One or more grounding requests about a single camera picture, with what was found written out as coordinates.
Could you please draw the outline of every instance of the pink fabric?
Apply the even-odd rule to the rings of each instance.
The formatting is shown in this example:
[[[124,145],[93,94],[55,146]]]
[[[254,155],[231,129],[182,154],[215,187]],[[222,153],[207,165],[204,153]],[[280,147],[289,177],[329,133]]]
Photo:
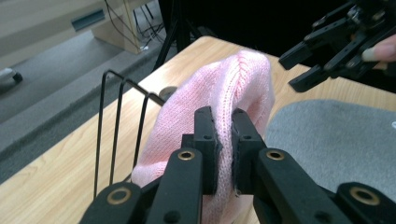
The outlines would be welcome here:
[[[180,148],[183,133],[193,133],[194,111],[210,105],[219,140],[219,180],[215,195],[203,198],[203,223],[231,223],[247,208],[251,196],[237,196],[232,183],[232,113],[247,111],[263,134],[274,104],[270,63],[253,50],[241,50],[206,65],[185,81],[163,106],[136,167],[132,181],[143,187],[163,174],[171,153]]]

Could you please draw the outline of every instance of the black wire rack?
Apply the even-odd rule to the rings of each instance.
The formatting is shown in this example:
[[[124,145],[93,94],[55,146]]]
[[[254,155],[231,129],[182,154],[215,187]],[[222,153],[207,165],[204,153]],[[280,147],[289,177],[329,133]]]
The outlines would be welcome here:
[[[98,120],[98,133],[97,133],[97,143],[96,143],[96,160],[95,160],[95,177],[94,177],[94,184],[93,184],[93,198],[97,195],[97,188],[98,188],[98,178],[99,178],[99,159],[100,159],[100,150],[101,150],[101,139],[102,139],[102,123],[103,123],[103,112],[104,112],[104,100],[105,100],[105,89],[106,89],[106,80],[108,75],[113,75],[116,78],[121,79],[120,83],[120,91],[118,97],[118,104],[117,104],[117,114],[116,114],[116,124],[114,130],[114,139],[113,139],[113,149],[111,155],[111,163],[110,163],[110,177],[109,177],[109,185],[113,184],[113,177],[114,177],[114,166],[116,161],[116,152],[117,152],[117,141],[119,135],[119,128],[120,128],[120,112],[121,112],[121,104],[122,104],[122,96],[124,92],[125,85],[128,84],[132,88],[135,88],[137,91],[142,93],[145,97],[142,104],[142,110],[140,113],[140,120],[139,120],[139,127],[136,137],[136,146],[134,151],[134,163],[133,167],[135,167],[137,162],[137,156],[139,154],[140,149],[140,142],[142,138],[143,132],[143,125],[146,116],[146,110],[149,100],[152,100],[159,106],[163,106],[165,101],[159,97],[156,93],[148,92],[139,86],[136,82],[132,81],[128,77],[124,77],[115,71],[109,69],[105,71],[102,75],[102,86],[101,86],[101,96],[100,96],[100,104],[99,104],[99,120]]]

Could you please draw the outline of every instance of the gray mat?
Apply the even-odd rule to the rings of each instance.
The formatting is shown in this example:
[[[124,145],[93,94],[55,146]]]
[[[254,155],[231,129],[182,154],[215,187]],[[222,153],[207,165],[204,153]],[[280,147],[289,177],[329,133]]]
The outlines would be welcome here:
[[[360,182],[396,201],[396,113],[333,100],[282,108],[265,134],[268,147],[288,151],[322,187]]]

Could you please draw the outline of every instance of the gray floor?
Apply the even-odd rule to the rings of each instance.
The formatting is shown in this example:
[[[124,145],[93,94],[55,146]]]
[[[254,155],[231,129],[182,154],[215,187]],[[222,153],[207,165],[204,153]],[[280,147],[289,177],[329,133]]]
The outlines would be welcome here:
[[[148,8],[154,16],[152,20],[146,11],[148,22],[141,9],[135,11],[142,31],[162,23],[158,3]],[[142,45],[149,41],[141,37]],[[98,112],[104,71],[114,69],[136,82],[149,75],[164,38],[162,29],[148,49],[134,55],[87,32],[13,66],[24,80],[0,83],[0,183]],[[167,60],[176,53],[171,48]],[[117,98],[118,88],[111,78],[106,105]]]

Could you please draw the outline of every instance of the light wood tabletop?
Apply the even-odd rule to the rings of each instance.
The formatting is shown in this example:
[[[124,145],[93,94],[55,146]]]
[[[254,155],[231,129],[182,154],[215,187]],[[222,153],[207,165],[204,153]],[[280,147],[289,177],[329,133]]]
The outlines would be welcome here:
[[[167,86],[179,86],[198,68],[235,54],[241,48],[213,37],[201,37],[140,85],[156,93]],[[272,64],[276,92],[272,115],[285,105],[309,99],[334,99],[396,111],[396,94],[343,78],[328,80],[305,93],[296,93],[288,82],[308,68],[298,65],[285,71],[277,62],[277,57],[268,55],[268,58]],[[143,95],[135,90],[123,96],[115,182],[131,172],[142,101]],[[154,103],[148,104],[143,145],[159,109]],[[99,190],[108,185],[116,111],[117,102],[114,102],[104,113]],[[92,201],[97,122],[96,115],[0,186],[0,223],[80,221]],[[252,211],[238,220],[243,220],[243,223],[258,222]]]

